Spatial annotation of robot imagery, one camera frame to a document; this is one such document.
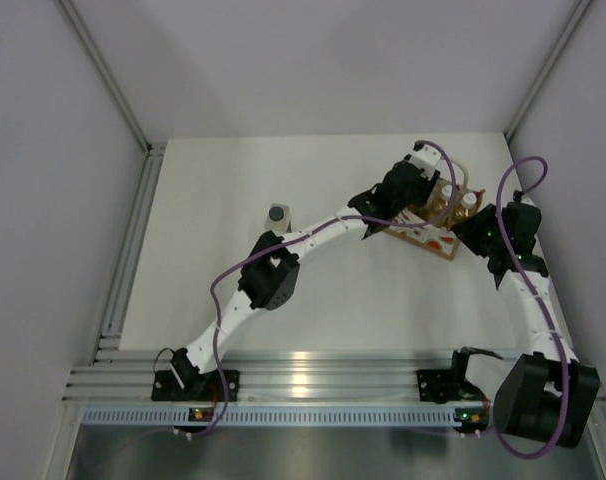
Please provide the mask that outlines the white cap amber bottle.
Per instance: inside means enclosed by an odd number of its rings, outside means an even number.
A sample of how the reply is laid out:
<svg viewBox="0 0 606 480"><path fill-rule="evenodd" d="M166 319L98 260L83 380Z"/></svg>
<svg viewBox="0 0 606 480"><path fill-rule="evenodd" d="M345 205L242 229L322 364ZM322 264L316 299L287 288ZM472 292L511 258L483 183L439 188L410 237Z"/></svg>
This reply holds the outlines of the white cap amber bottle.
<svg viewBox="0 0 606 480"><path fill-rule="evenodd" d="M469 219L475 212L477 207L478 197L475 192L469 191L465 193L460 200L458 206L452 214L454 224L463 222Z"/></svg>
<svg viewBox="0 0 606 480"><path fill-rule="evenodd" d="M442 186L429 207L429 220L434 225L442 223L447 218L451 203L456 198L456 188L451 184Z"/></svg>

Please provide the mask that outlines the canvas bag with watermelon print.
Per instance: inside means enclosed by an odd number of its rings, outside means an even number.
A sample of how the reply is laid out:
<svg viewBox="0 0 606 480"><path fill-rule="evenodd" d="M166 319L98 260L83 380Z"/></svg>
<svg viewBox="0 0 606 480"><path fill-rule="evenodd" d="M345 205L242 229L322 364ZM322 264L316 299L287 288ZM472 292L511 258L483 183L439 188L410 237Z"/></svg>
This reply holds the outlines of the canvas bag with watermelon print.
<svg viewBox="0 0 606 480"><path fill-rule="evenodd" d="M401 227L388 227L385 232L389 235L397 237L401 240L422 247L432 253L447 259L453 260L456 256L457 250L461 244L461 241L455 236L452 228L456 225L452 221L452 214L454 209L460 203L461 197L469 192L473 191L478 197L476 212L471 216L476 215L482 206L484 190L472 190L468 187L469 172L467 168L455 159L452 159L452 163L457 169L456 178L456 198L452 209L450 210L447 218L444 222L436 225L433 222L430 225L421 228L401 228ZM414 224L422 223L429 220L429 207L431 202L435 199L436 194L440 188L446 184L451 184L448 179L439 178L436 186L431 193L427 203L424 206L410 205L394 219L396 223Z"/></svg>

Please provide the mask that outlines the grey cap clear bottle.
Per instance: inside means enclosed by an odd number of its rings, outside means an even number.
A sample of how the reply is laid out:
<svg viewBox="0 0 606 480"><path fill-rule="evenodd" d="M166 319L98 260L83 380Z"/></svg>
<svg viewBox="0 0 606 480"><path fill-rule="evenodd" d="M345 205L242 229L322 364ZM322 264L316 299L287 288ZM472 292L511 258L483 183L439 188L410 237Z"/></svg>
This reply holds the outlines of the grey cap clear bottle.
<svg viewBox="0 0 606 480"><path fill-rule="evenodd" d="M290 207L284 204L272 204L267 213L264 228L281 235L292 231Z"/></svg>

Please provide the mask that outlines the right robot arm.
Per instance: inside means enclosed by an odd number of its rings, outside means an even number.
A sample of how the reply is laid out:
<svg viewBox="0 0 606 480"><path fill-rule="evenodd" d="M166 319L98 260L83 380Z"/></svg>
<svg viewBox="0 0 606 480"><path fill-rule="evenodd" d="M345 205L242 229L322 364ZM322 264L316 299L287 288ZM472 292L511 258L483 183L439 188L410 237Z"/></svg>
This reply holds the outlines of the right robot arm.
<svg viewBox="0 0 606 480"><path fill-rule="evenodd" d="M559 331L550 298L549 271L534 251L541 212L532 203L489 204L453 231L474 254L487 259L521 354L511 369L471 347L468 362L448 373L450 389L471 397L480 389L492 398L495 428L503 435L576 447L600 378L579 362Z"/></svg>

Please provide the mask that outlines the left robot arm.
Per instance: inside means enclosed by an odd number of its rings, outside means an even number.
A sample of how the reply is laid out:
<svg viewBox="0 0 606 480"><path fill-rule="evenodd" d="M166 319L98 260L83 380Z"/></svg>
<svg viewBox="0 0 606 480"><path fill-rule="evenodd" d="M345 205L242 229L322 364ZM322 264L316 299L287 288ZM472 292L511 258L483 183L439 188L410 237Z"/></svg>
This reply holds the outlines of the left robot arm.
<svg viewBox="0 0 606 480"><path fill-rule="evenodd" d="M424 205L440 173L411 156L394 164L384 179L354 196L334 215L303 230L257 239L249 257L217 277L210 294L215 319L189 345L173 353L174 387L190 400L202 397L209 374L220 368L230 340L260 314L274 311L294 294L301 267L324 252L365 240L397 223L411 204Z"/></svg>

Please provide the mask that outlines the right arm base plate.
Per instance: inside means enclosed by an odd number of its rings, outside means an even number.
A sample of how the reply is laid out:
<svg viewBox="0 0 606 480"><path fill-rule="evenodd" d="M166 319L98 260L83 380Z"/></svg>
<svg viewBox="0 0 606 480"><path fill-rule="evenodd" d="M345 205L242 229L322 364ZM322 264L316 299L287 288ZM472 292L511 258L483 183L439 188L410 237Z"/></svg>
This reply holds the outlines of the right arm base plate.
<svg viewBox="0 0 606 480"><path fill-rule="evenodd" d="M421 369L416 372L422 402L445 404L453 401L481 401L482 391L451 369Z"/></svg>

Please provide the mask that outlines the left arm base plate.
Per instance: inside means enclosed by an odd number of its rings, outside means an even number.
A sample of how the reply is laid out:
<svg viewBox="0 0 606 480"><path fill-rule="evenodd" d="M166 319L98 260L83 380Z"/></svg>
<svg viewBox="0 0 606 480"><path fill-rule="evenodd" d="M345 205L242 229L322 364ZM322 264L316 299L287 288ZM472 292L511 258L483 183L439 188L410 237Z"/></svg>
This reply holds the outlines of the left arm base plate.
<svg viewBox="0 0 606 480"><path fill-rule="evenodd" d="M181 386L174 373L155 372L151 400L154 402L222 402L225 390L217 371L198 375L190 386Z"/></svg>

